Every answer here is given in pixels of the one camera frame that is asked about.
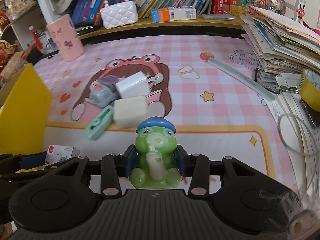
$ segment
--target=beige eraser block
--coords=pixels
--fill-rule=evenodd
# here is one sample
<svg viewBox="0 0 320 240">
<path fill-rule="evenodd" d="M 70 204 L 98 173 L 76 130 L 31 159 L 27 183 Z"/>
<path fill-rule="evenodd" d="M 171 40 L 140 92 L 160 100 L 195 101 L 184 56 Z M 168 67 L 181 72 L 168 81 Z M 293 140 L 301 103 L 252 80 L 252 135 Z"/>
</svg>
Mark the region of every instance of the beige eraser block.
<svg viewBox="0 0 320 240">
<path fill-rule="evenodd" d="M 118 128 L 137 127 L 148 118 L 148 103 L 145 96 L 122 98 L 114 101 L 113 111 Z"/>
</svg>

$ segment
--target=pink tumbler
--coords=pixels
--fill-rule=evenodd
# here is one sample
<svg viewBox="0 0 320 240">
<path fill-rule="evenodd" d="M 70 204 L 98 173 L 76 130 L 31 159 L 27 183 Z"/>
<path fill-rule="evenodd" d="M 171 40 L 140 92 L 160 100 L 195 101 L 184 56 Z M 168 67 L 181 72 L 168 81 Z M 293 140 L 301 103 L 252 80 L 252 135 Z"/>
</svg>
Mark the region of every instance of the pink tumbler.
<svg viewBox="0 0 320 240">
<path fill-rule="evenodd" d="M 70 15 L 66 14 L 60 19 L 47 25 L 54 43 L 57 44 L 63 61 L 68 62 L 80 57 L 84 48 L 76 33 Z"/>
</svg>

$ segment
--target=yellow diamond print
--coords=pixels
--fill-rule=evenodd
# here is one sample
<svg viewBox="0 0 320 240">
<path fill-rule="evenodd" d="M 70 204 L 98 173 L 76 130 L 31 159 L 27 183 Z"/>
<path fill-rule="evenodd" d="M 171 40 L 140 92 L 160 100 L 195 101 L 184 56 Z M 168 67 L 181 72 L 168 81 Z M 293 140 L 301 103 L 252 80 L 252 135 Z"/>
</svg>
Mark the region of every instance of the yellow diamond print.
<svg viewBox="0 0 320 240">
<path fill-rule="evenodd" d="M 253 146 L 255 146 L 257 143 L 257 140 L 255 137 L 251 136 L 250 142 L 252 143 Z"/>
</svg>

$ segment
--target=qr code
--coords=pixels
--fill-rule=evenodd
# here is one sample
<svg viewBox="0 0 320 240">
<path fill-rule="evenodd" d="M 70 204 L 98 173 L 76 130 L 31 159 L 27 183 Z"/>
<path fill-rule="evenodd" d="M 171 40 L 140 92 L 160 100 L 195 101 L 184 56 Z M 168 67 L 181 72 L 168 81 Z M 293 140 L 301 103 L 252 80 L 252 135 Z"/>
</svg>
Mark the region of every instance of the qr code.
<svg viewBox="0 0 320 240">
<path fill-rule="evenodd" d="M 191 19 L 195 17 L 195 12 L 193 10 L 186 11 L 186 18 Z"/>
</svg>

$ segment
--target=yellow tape roll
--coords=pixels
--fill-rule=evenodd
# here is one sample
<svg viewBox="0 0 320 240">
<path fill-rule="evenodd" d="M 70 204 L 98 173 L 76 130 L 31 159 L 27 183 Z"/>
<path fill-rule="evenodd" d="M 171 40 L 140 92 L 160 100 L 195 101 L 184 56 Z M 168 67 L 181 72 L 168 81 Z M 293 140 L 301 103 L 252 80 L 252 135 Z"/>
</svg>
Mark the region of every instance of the yellow tape roll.
<svg viewBox="0 0 320 240">
<path fill-rule="evenodd" d="M 301 98 L 314 110 L 320 112 L 320 76 L 309 69 L 304 69 L 298 82 Z"/>
</svg>

